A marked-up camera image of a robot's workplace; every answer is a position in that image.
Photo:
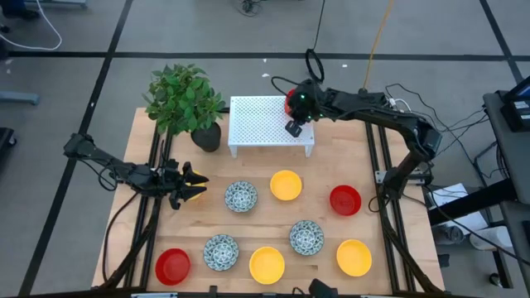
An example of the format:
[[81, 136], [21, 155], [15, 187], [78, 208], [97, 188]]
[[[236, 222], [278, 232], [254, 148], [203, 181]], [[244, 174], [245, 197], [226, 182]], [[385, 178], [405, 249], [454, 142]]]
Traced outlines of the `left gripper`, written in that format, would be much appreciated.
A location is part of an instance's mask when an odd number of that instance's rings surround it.
[[[160, 159], [156, 168], [155, 197], [162, 199], [169, 195], [170, 206], [173, 209], [181, 208], [180, 199], [187, 201], [207, 191], [206, 187], [185, 187], [180, 189], [181, 174], [178, 171], [178, 165], [179, 163], [174, 159], [170, 159], [169, 161]], [[186, 161], [182, 166], [182, 175], [184, 181], [191, 185], [198, 185], [209, 181], [207, 177], [196, 174], [189, 161]]]

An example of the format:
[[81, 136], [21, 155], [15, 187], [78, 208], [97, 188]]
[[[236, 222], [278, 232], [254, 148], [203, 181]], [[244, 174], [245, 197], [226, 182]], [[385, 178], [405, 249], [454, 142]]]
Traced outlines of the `teal patterned ceramic bowl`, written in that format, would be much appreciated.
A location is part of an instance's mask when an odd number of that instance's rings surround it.
[[316, 222], [301, 220], [291, 227], [289, 242], [298, 254], [313, 256], [324, 247], [325, 235]]
[[258, 191], [250, 182], [239, 180], [228, 186], [224, 193], [224, 202], [231, 211], [245, 213], [258, 202]]
[[218, 234], [210, 238], [203, 250], [203, 259], [208, 268], [223, 272], [235, 265], [239, 258], [239, 246], [231, 236]]

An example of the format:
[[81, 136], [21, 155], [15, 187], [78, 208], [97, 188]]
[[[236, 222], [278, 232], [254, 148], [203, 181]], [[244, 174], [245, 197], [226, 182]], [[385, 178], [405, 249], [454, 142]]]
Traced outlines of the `yellow mini bowl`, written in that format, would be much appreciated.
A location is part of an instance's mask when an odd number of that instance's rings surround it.
[[258, 248], [249, 259], [252, 278], [262, 284], [271, 285], [282, 278], [285, 271], [283, 255], [273, 247]]
[[336, 250], [340, 270], [348, 276], [364, 276], [372, 266], [372, 254], [366, 244], [357, 239], [344, 240]]
[[279, 200], [294, 200], [299, 196], [301, 190], [301, 178], [294, 171], [278, 171], [270, 180], [270, 191]]
[[[197, 175], [202, 175], [202, 173], [200, 173], [199, 171], [194, 171], [195, 174]], [[206, 187], [206, 182], [203, 182], [203, 183], [199, 183], [199, 184], [196, 184], [196, 185], [191, 185], [190, 183], [187, 183], [186, 182], [186, 185], [188, 186], [200, 186], [200, 187]], [[193, 197], [189, 198], [188, 201], [192, 201], [192, 200], [195, 200], [195, 199], [199, 199], [199, 197], [202, 196], [202, 193], [200, 194], [197, 194], [197, 195], [194, 195]]]

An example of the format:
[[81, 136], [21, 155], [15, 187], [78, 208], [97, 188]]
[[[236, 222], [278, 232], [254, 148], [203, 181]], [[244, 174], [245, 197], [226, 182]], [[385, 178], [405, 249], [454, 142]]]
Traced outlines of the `white perforated metal rack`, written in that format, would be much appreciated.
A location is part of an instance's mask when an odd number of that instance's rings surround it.
[[233, 158], [240, 147], [304, 147], [310, 157], [315, 145], [313, 125], [303, 125], [298, 137], [285, 126], [285, 96], [232, 96], [229, 104], [228, 147]]

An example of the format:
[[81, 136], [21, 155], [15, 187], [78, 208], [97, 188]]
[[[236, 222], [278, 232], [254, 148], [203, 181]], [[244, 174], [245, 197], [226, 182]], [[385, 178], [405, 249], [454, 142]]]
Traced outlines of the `green plant in black pot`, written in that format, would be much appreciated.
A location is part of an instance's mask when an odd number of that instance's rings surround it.
[[160, 134], [175, 137], [188, 133], [203, 151], [219, 149], [218, 121], [226, 102], [203, 69], [194, 64], [174, 64], [154, 70], [142, 97], [147, 102], [147, 116], [156, 123]]

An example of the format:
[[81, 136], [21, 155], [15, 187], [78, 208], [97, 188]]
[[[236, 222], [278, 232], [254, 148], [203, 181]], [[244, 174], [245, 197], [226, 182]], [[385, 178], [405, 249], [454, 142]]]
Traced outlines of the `white power plug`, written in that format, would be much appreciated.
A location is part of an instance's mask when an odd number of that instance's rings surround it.
[[410, 113], [412, 111], [411, 107], [404, 99], [390, 98], [388, 101], [391, 107], [400, 113], [405, 113], [405, 112]]

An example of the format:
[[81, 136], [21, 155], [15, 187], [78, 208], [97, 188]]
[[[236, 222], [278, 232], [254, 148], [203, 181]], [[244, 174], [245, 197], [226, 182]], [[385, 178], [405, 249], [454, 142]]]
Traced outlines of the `white paper sheet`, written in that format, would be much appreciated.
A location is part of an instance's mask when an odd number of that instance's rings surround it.
[[[461, 183], [447, 186], [438, 190], [427, 191], [427, 196], [431, 201], [430, 209], [433, 209], [436, 206], [441, 207], [459, 198], [465, 197], [467, 194], [467, 190]], [[470, 232], [465, 228], [462, 228], [462, 226], [466, 226], [468, 229], [473, 230], [474, 232], [488, 227], [486, 220], [479, 211], [467, 214], [466, 216], [460, 218], [453, 217], [453, 219], [454, 220], [445, 219], [443, 223], [435, 224], [435, 227], [458, 226], [463, 231], [464, 235], [468, 235]]]

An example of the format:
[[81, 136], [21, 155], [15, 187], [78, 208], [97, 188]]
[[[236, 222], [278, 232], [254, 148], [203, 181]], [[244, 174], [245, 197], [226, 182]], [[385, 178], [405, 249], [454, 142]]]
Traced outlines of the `black desk crossbar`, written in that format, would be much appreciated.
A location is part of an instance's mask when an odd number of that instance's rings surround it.
[[451, 219], [458, 219], [504, 201], [516, 201], [517, 199], [518, 195], [512, 180], [505, 179], [429, 210], [428, 218], [431, 226], [433, 226]]

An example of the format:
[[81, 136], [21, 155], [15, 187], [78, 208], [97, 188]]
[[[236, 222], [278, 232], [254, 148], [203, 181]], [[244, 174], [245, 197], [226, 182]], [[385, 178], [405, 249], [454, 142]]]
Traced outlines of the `grey desk foot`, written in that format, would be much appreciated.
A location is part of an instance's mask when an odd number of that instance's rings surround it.
[[0, 103], [27, 103], [37, 105], [40, 101], [38, 94], [0, 91]]

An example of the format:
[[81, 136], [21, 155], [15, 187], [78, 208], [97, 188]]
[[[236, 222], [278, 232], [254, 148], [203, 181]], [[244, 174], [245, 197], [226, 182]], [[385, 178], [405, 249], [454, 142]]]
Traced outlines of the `grey round object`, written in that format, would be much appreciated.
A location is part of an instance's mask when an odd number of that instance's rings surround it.
[[462, 243], [465, 235], [459, 227], [441, 227], [436, 236], [436, 243], [439, 245], [453, 245]]

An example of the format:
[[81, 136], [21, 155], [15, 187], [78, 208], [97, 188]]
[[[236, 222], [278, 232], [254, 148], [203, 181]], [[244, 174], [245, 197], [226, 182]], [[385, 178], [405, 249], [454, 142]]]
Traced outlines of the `black monitor device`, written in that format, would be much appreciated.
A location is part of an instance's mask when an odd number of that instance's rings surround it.
[[512, 132], [530, 132], [530, 75], [509, 91], [499, 90], [500, 109]]

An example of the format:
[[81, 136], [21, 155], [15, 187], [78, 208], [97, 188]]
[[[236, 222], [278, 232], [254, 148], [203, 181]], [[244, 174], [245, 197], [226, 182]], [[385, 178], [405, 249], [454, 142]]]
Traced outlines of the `grey desk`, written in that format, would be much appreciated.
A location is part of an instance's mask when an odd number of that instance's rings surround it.
[[516, 200], [500, 203], [515, 253], [530, 262], [530, 232], [523, 227], [530, 222], [530, 132], [512, 132], [500, 109], [504, 103], [498, 94], [484, 94], [483, 100], [494, 130]]

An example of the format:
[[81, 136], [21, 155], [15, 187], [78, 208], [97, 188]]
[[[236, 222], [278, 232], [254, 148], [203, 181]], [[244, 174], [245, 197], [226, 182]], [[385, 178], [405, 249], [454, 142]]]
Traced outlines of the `grey desk leg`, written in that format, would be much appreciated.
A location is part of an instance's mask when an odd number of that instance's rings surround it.
[[87, 7], [87, 0], [24, 0], [25, 2], [34, 2], [40, 4], [58, 4], [58, 5], [74, 5], [81, 8]]

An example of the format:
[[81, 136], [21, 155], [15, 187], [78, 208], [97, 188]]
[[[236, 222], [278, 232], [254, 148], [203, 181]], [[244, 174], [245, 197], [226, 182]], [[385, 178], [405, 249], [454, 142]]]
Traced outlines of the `white roll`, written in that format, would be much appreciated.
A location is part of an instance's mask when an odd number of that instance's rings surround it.
[[471, 245], [478, 250], [494, 250], [495, 246], [511, 248], [513, 246], [506, 226], [485, 228], [470, 235]]

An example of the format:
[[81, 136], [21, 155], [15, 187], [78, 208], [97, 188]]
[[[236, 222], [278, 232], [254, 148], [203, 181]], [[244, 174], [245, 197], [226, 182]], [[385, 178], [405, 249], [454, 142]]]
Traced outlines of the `person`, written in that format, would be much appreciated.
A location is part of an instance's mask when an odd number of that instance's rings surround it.
[[39, 12], [26, 8], [24, 0], [0, 0], [0, 8], [5, 18], [31, 21], [40, 17]]

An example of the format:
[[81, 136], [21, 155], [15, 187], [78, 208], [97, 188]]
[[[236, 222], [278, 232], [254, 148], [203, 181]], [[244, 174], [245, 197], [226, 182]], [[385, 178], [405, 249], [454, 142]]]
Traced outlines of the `black aluminium frame rail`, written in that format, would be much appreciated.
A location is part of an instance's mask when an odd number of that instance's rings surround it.
[[[161, 166], [164, 166], [166, 164], [166, 161], [170, 155], [172, 139], [173, 137], [166, 136], [166, 140], [164, 141], [164, 146], [161, 149], [161, 157], [159, 159], [159, 163]], [[141, 273], [141, 278], [140, 278], [140, 287], [143, 287], [143, 288], [147, 287], [147, 283], [149, 281], [149, 276], [151, 273], [152, 255], [154, 252], [158, 219], [159, 219], [160, 211], [161, 211], [161, 201], [162, 201], [162, 197], [156, 197], [154, 199], [154, 203], [152, 206], [152, 214], [150, 218], [152, 231], [151, 231], [149, 238], [147, 239], [146, 251], [144, 255], [142, 273]]]
[[[375, 171], [379, 170], [378, 165], [378, 154], [376, 151], [374, 136], [373, 136], [373, 128], [370, 123], [365, 123], [365, 130], [367, 134], [367, 140], [368, 140], [368, 146], [369, 146], [369, 155], [372, 165], [372, 172], [375, 174]], [[381, 229], [383, 231], [383, 245], [384, 245], [384, 251], [385, 251], [385, 258], [386, 263], [388, 266], [388, 275], [389, 275], [389, 282], [391, 286], [391, 294], [393, 295], [396, 291], [399, 290], [399, 283], [398, 283], [398, 272], [395, 265], [395, 259], [393, 254], [393, 244], [392, 242], [387, 238], [384, 220], [387, 218], [386, 215], [386, 207], [381, 204], [381, 192], [379, 190], [378, 185], [375, 185], [376, 190], [376, 206], [378, 207], [378, 216], [379, 221], [381, 223]]]
[[[393, 167], [393, 164], [392, 164], [390, 150], [388, 146], [387, 134], [386, 134], [384, 127], [378, 127], [378, 135], [380, 139], [385, 169], [386, 171], [390, 171], [390, 169]], [[406, 234], [405, 234], [404, 225], [402, 221], [402, 211], [401, 211], [399, 199], [393, 200], [391, 202], [391, 206], [392, 206], [393, 223], [395, 225], [395, 231], [396, 231], [397, 237], [399, 238], [399, 242], [401, 246], [403, 248], [407, 248], [407, 239], [406, 239]], [[402, 259], [402, 265], [403, 265], [405, 281], [407, 284], [407, 290], [415, 291], [416, 281], [412, 274], [412, 270], [407, 264], [406, 258], [401, 253], [400, 253], [400, 257]]]
[[[152, 138], [150, 154], [149, 154], [148, 162], [147, 162], [147, 164], [150, 167], [154, 167], [154, 165], [155, 165], [155, 162], [156, 162], [156, 159], [157, 159], [159, 141], [160, 141], [160, 134], [158, 133], [157, 128], [155, 128], [154, 129], [154, 133], [153, 133], [153, 138]], [[133, 248], [137, 247], [140, 235], [141, 235], [142, 230], [143, 230], [144, 219], [145, 219], [145, 215], [146, 215], [146, 212], [147, 212], [147, 201], [148, 201], [148, 198], [145, 197], [145, 196], [142, 196], [141, 199], [140, 199], [139, 205], [138, 205], [135, 229], [134, 229], [133, 237], [132, 237], [132, 247]], [[132, 285], [132, 283], [133, 283], [133, 276], [134, 276], [135, 267], [136, 267], [136, 260], [137, 260], [137, 257], [135, 257], [132, 260], [131, 265], [129, 266], [128, 270], [126, 271], [126, 274], [125, 274], [124, 280], [123, 280], [123, 286], [124, 287], [130, 287]]]

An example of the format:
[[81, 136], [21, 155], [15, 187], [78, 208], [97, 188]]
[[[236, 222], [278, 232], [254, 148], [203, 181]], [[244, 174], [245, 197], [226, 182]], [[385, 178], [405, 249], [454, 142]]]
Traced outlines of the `black diagonal frame brace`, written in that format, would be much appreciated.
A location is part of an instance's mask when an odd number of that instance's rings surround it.
[[382, 226], [383, 226], [383, 233], [392, 242], [393, 246], [397, 249], [397, 251], [401, 255], [403, 261], [410, 267], [412, 271], [412, 275], [417, 279], [422, 289], [428, 293], [442, 293], [443, 290], [435, 286], [431, 282], [431, 280], [419, 267], [419, 265], [417, 264], [415, 259], [412, 257], [412, 255], [409, 253], [409, 251], [402, 245], [397, 233], [394, 231], [391, 224], [387, 222], [386, 220], [384, 220], [382, 223]]
[[101, 258], [101, 269], [102, 269], [103, 282], [99, 285], [99, 289], [114, 289], [118, 287], [118, 284], [124, 278], [126, 271], [128, 270], [129, 266], [133, 262], [133, 259], [137, 257], [137, 255], [141, 252], [142, 248], [146, 246], [147, 239], [149, 238], [151, 234], [152, 227], [151, 227], [151, 222], [150, 222], [150, 218], [151, 218], [150, 216], [149, 220], [147, 221], [147, 225], [142, 230], [137, 247], [133, 248], [131, 244], [128, 252], [123, 256], [123, 260], [119, 263], [116, 269], [111, 274], [107, 273], [108, 251], [109, 251], [108, 239], [109, 239], [110, 233], [112, 232], [112, 227], [115, 224], [116, 220], [118, 219], [118, 216], [131, 203], [132, 201], [129, 200], [124, 205], [122, 205], [118, 209], [118, 211], [113, 215], [110, 221], [108, 222], [108, 226], [107, 226], [107, 229], [105, 231], [105, 236], [104, 236], [102, 258]]

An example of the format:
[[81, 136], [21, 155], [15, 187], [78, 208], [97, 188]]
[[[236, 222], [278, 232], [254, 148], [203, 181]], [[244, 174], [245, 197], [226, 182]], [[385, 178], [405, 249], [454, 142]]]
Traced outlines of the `black table edge rail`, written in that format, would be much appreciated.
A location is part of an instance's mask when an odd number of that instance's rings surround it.
[[[16, 298], [209, 298], [209, 292], [154, 292], [144, 291], [139, 287], [102, 289], [88, 291], [59, 292], [29, 296], [17, 296]], [[311, 298], [310, 294], [302, 294], [298, 290], [293, 293], [223, 293], [218, 292], [218, 298]], [[391, 295], [372, 294], [339, 294], [339, 298], [472, 298], [469, 296], [452, 296], [444, 293], [399, 293]]]

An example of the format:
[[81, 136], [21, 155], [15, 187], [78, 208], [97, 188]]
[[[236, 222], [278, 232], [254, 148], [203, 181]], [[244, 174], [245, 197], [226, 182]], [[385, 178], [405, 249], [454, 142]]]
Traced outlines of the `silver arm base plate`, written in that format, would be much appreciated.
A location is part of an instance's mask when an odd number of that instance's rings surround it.
[[[387, 174], [386, 171], [375, 171], [375, 180], [377, 184], [382, 184]], [[431, 182], [433, 179], [432, 174], [421, 172], [420, 170], [414, 170], [407, 178], [406, 182], [408, 184], [414, 185], [425, 185], [428, 182]]]

